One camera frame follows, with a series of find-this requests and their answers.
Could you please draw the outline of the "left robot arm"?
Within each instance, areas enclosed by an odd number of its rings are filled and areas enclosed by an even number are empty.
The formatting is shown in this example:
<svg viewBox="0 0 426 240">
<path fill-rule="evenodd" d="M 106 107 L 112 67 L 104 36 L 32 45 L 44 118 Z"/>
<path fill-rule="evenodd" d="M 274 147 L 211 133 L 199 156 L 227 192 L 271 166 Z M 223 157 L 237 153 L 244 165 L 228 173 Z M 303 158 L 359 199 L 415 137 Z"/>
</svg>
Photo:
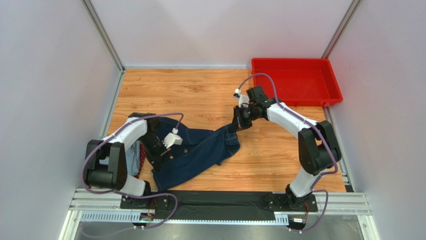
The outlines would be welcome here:
<svg viewBox="0 0 426 240">
<path fill-rule="evenodd" d="M 170 193 L 153 194 L 147 181 L 128 173 L 126 152 L 139 142 L 145 147 L 145 158 L 161 170 L 171 150 L 170 144 L 156 136 L 161 128 L 162 115 L 132 113 L 124 125 L 101 140 L 91 140 L 86 147 L 86 159 L 81 180 L 92 194 L 119 194 L 126 199 L 168 200 Z"/>
</svg>

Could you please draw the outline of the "red polka dot skirt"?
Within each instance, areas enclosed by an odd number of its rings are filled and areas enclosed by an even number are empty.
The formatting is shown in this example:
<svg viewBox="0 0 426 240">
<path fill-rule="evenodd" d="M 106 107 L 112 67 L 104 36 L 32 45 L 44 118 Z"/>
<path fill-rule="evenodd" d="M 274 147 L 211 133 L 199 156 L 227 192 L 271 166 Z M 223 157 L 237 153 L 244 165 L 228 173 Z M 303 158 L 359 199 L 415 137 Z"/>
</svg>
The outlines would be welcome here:
<svg viewBox="0 0 426 240">
<path fill-rule="evenodd" d="M 136 178 L 139 179 L 141 173 L 143 172 L 143 167 L 144 167 L 144 163 L 146 160 L 146 155 L 147 155 L 147 151 L 145 146 L 140 143 L 139 144 L 139 168 L 138 168 L 138 173 L 136 175 Z"/>
</svg>

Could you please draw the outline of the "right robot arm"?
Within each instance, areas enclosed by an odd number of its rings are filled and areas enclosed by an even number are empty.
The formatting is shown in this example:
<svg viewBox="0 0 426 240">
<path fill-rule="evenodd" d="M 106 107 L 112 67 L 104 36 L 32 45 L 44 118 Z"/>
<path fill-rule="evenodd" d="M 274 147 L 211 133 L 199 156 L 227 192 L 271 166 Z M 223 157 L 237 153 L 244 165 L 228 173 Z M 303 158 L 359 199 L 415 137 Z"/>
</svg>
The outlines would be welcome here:
<svg viewBox="0 0 426 240">
<path fill-rule="evenodd" d="M 231 133 L 249 129 L 253 121 L 265 119 L 297 139 L 301 168 L 286 187 L 283 202 L 291 210 L 304 207 L 319 180 L 338 171 L 342 154 L 332 124 L 307 118 L 277 97 L 269 98 L 260 85 L 248 89 L 246 94 L 237 88 L 233 96 L 238 104 L 233 108 Z"/>
</svg>

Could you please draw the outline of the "dark blue denim skirt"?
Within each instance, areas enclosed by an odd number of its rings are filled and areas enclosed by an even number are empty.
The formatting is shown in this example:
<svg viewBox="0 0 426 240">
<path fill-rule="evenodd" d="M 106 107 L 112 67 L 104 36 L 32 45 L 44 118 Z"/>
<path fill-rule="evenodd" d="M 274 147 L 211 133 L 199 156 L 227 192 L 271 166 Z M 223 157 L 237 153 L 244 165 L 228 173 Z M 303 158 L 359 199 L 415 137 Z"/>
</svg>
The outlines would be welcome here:
<svg viewBox="0 0 426 240">
<path fill-rule="evenodd" d="M 159 118 L 161 129 L 156 134 L 158 137 L 164 139 L 176 127 L 178 135 L 183 139 L 181 145 L 171 147 L 170 160 L 162 165 L 161 171 L 152 170 L 160 192 L 193 179 L 213 165 L 220 166 L 241 147 L 237 134 L 229 131 L 229 124 L 217 130 L 197 129 L 189 128 L 172 118 Z"/>
</svg>

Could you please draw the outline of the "light blue denim skirt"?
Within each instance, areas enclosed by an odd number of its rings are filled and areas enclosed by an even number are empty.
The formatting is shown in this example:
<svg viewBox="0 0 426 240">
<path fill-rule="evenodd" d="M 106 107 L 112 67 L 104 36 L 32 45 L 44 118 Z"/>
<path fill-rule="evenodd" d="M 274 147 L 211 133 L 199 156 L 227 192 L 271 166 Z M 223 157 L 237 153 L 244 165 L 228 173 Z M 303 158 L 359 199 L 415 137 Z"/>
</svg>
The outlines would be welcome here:
<svg viewBox="0 0 426 240">
<path fill-rule="evenodd" d="M 135 141 L 125 153 L 127 173 L 137 177 L 140 172 L 140 141 Z"/>
</svg>

